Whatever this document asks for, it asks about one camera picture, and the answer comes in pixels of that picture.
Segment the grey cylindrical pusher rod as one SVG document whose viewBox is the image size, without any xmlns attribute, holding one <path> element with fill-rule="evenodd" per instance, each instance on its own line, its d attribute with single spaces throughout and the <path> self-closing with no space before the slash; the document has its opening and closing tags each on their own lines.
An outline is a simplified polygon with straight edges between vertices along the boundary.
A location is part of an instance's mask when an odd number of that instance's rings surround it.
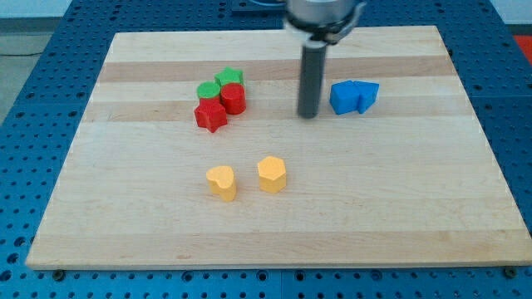
<svg viewBox="0 0 532 299">
<path fill-rule="evenodd" d="M 322 93 L 327 47 L 302 47 L 298 115 L 304 119 L 317 116 Z"/>
</svg>

